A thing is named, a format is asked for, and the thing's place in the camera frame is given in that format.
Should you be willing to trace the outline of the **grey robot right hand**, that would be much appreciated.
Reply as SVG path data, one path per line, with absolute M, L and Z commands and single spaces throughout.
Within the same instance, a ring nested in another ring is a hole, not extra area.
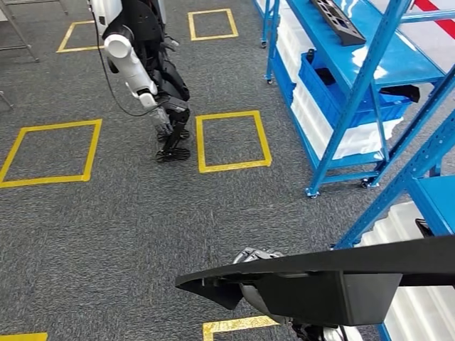
M 283 253 L 279 251 L 274 251 L 272 249 L 254 249 L 251 247 L 246 247 L 240 252 L 236 256 L 236 258 L 232 262 L 233 264 L 239 264 L 244 262 L 250 262 L 255 260 L 262 260 L 262 259 L 274 259 L 278 257 L 283 256 Z M 258 291 L 253 285 L 244 285 L 240 284 L 240 290 L 243 293 L 244 299 L 246 302 L 251 304 L 252 307 L 268 316 L 269 318 L 280 324 L 285 324 L 289 321 L 288 318 L 281 316 L 281 315 L 275 315 L 271 313 L 266 304 L 264 302 L 262 297 L 258 293 Z

